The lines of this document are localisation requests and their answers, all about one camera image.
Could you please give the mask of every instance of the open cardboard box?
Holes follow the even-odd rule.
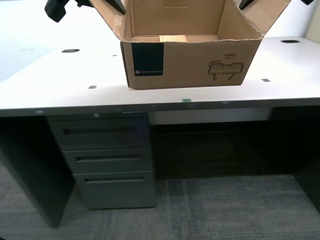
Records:
[[[128,86],[143,90],[241,85],[291,0],[122,0],[124,15],[90,1],[121,40]]]

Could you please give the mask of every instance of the gray drawer unit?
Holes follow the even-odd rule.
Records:
[[[143,148],[149,146],[148,118],[50,121],[62,150]]]
[[[73,175],[90,209],[156,206],[153,171]]]
[[[152,171],[150,148],[62,151],[74,174]]]

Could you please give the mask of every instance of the desk leg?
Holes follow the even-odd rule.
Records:
[[[320,159],[299,169],[294,177],[320,213]]]
[[[0,118],[0,158],[47,224],[57,227],[74,180],[46,119]]]

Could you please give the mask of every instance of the white desk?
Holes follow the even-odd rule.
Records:
[[[0,158],[47,223],[56,227],[74,182],[44,116],[320,105],[320,44],[283,39],[288,38],[262,42],[241,86],[129,90],[120,45],[18,54],[21,64],[7,64],[0,74]],[[297,179],[309,196],[316,196],[311,200],[320,209],[320,191],[314,187],[319,165],[310,169],[316,174],[302,169]]]
[[[320,44],[301,37],[264,39],[241,86],[129,90],[120,45],[62,50],[0,82],[0,116],[320,104]]]

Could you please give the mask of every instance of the white wall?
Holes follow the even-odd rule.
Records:
[[[307,6],[300,0],[291,0],[289,6],[266,34],[266,37],[304,37],[316,5],[317,1]]]
[[[320,1],[317,4],[314,16],[312,18],[306,37],[317,43],[320,43]]]
[[[0,1],[0,44],[23,48],[77,48],[118,42],[95,9],[70,0],[66,16],[55,23],[44,11],[46,0]],[[315,3],[292,0],[267,37],[304,36]],[[266,120],[271,109],[226,109],[151,113],[154,124]]]

